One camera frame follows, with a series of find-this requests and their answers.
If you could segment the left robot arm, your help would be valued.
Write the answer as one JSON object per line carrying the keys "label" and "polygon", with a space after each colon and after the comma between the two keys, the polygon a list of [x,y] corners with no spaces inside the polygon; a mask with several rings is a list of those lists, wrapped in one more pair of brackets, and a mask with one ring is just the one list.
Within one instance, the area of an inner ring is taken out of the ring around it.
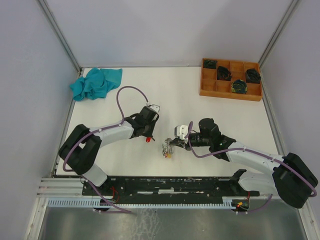
{"label": "left robot arm", "polygon": [[93,183],[93,189],[99,195],[106,195],[111,189],[111,183],[107,180],[107,173],[95,163],[100,148],[140,136],[150,141],[159,119],[159,111],[160,106],[151,104],[115,124],[100,128],[79,124],[60,147],[58,155],[66,160],[72,171]]}

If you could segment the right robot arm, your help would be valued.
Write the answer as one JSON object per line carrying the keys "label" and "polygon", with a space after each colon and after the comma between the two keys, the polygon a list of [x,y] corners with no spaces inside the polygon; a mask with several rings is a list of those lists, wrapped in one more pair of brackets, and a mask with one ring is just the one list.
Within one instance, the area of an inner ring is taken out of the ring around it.
{"label": "right robot arm", "polygon": [[309,198],[317,196],[319,181],[303,160],[294,153],[287,155],[267,154],[247,147],[220,132],[212,118],[203,118],[198,123],[199,131],[193,132],[193,123],[178,125],[175,138],[167,144],[194,152],[195,148],[207,147],[213,156],[229,163],[241,164],[256,172],[238,170],[235,180],[229,183],[236,196],[257,191],[270,196],[278,195],[288,205],[300,209]]}

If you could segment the red key tag with key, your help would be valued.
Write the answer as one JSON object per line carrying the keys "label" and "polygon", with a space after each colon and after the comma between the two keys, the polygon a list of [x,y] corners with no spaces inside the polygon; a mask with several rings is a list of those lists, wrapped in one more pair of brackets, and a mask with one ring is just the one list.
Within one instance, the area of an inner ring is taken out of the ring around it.
{"label": "red key tag with key", "polygon": [[155,139],[152,136],[146,137],[146,142],[149,143],[151,141],[155,141]]}

